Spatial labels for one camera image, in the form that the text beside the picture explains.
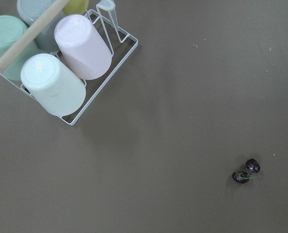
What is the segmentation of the white plastic cup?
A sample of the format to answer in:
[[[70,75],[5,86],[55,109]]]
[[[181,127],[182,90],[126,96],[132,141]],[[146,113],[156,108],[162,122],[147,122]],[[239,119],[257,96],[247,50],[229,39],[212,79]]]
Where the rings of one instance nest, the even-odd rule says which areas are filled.
[[[20,73],[23,85],[51,115],[76,112],[86,97],[84,83],[58,58],[41,53],[29,58]]]

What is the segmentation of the mint green plastic cup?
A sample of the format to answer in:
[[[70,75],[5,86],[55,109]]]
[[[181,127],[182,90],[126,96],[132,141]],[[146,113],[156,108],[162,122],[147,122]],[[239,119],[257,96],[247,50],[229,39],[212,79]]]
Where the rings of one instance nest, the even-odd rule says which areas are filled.
[[[0,58],[26,32],[28,27],[19,18],[14,16],[0,16]],[[24,63],[39,53],[39,49],[32,41],[25,50],[8,66],[4,76],[13,81],[20,81],[20,73]]]

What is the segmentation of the yellow plastic cup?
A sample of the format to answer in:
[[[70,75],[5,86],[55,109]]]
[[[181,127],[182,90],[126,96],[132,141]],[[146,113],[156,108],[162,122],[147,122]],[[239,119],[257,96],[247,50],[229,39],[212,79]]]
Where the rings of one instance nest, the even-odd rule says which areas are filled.
[[[71,0],[64,8],[63,13],[68,15],[79,14],[82,15],[86,12],[89,5],[89,0]]]

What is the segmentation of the pink plastic cup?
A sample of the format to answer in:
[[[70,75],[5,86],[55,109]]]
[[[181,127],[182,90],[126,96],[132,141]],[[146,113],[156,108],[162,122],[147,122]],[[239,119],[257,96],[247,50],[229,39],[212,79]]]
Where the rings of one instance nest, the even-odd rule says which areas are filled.
[[[62,18],[55,27],[54,38],[70,69],[80,79],[97,79],[110,68],[111,51],[87,17]]]

